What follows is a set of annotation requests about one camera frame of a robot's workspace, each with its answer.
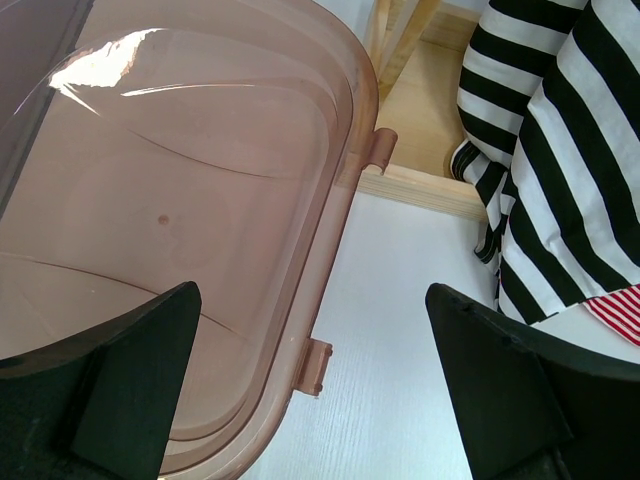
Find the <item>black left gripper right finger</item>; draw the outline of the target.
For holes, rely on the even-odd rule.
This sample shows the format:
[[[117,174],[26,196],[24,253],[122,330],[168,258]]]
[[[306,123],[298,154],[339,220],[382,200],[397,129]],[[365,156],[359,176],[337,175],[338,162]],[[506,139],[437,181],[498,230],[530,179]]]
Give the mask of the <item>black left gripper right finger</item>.
[[[638,365],[444,284],[425,305],[473,478],[638,478]]]

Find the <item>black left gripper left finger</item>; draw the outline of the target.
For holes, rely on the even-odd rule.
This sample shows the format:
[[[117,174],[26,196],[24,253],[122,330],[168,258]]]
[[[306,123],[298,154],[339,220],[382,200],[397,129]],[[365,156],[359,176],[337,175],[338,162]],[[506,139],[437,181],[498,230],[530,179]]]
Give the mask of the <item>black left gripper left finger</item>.
[[[2,478],[157,478],[201,305],[185,282],[2,360]]]

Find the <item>red white striped tank top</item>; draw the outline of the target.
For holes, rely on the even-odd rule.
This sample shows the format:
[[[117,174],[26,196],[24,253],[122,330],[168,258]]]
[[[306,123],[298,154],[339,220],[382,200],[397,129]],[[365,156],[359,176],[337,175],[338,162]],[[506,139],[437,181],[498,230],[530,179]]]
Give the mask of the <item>red white striped tank top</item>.
[[[582,267],[553,261],[499,269],[498,310],[535,324],[579,306],[634,346],[639,345],[639,267],[618,271],[598,262]]]

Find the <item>black white striped tank top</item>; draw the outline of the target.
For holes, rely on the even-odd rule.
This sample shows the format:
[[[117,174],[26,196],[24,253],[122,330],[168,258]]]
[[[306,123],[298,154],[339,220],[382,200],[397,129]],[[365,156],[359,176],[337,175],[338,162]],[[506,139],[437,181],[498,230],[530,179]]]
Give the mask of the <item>black white striped tank top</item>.
[[[639,267],[639,5],[491,1],[457,93],[450,169],[488,219],[477,258]]]

